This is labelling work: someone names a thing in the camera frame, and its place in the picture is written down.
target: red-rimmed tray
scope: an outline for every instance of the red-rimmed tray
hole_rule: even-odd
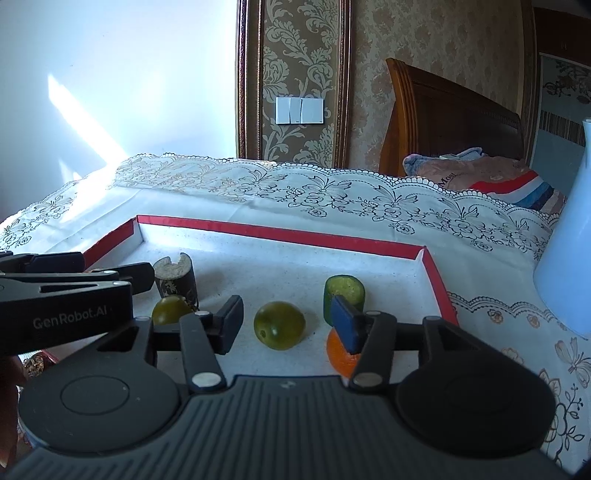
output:
[[[92,268],[149,261],[185,252],[193,260],[200,308],[216,311],[241,295],[245,318],[232,351],[218,358],[230,380],[236,374],[334,374],[326,356],[330,331],[322,316],[324,282],[349,274],[366,288],[367,310],[394,314],[400,322],[420,323],[440,315],[457,324],[455,311],[426,247],[324,233],[240,223],[139,215],[85,252]],[[160,299],[156,287],[134,297],[134,314],[149,315]],[[273,351],[254,335],[254,314],[263,304],[285,300],[298,306],[307,322],[304,339],[288,351]],[[50,349],[63,358],[88,340]],[[183,378],[176,353],[159,357],[159,367]],[[414,352],[400,352],[392,381],[417,367]]]

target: wooden cylinder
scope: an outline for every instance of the wooden cylinder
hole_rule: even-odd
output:
[[[187,254],[181,253],[178,263],[173,263],[170,257],[161,258],[154,264],[154,276],[162,298],[181,295],[191,308],[199,309],[193,262]]]

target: white vase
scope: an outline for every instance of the white vase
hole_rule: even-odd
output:
[[[583,127],[585,153],[569,199],[534,271],[534,284],[552,313],[569,329],[587,337],[591,334],[590,118],[583,121]]]

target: patterned wallpaper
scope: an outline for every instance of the patterned wallpaper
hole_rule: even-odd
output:
[[[263,160],[332,166],[338,0],[265,0]],[[277,96],[324,99],[324,124],[277,125]]]
[[[378,169],[394,104],[387,57],[517,108],[518,0],[365,0],[355,6],[350,168]]]

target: orange tomato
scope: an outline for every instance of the orange tomato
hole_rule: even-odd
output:
[[[359,353],[357,355],[351,355],[345,350],[343,343],[340,341],[339,334],[336,333],[335,329],[330,330],[326,339],[326,354],[329,356],[330,364],[333,368],[346,378],[351,377],[361,356]]]

